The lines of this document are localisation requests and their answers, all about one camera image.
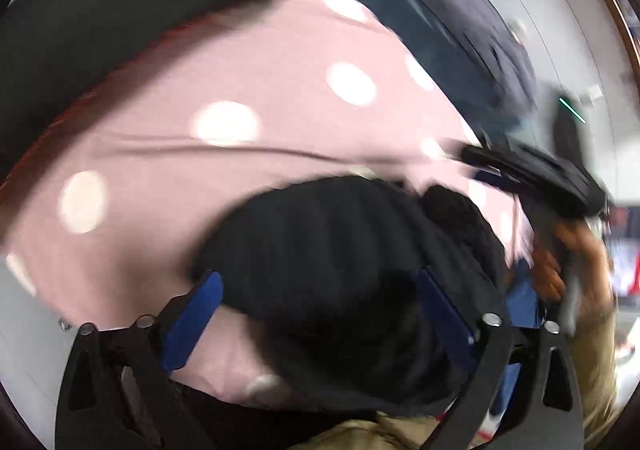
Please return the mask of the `beige right sleeve forearm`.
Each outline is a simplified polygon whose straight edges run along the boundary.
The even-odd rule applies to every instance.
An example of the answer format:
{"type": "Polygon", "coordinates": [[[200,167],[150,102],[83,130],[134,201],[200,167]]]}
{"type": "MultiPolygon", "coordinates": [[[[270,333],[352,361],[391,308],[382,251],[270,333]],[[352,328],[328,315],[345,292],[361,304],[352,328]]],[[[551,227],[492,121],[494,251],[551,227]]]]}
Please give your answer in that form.
{"type": "Polygon", "coordinates": [[[584,448],[594,449],[620,415],[615,405],[614,301],[587,313],[567,341],[582,401],[584,448]]]}

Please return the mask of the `person's right hand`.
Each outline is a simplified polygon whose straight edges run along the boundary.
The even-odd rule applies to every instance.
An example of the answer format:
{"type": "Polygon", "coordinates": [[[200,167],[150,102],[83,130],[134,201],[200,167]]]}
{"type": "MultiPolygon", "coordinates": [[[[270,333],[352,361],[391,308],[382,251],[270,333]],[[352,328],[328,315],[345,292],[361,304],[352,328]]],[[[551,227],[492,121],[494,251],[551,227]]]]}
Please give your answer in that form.
{"type": "Polygon", "coordinates": [[[578,320],[586,320],[614,306],[608,253],[583,220],[561,221],[553,228],[552,240],[534,234],[533,288],[547,303],[566,300],[568,283],[579,284],[578,320]]]}

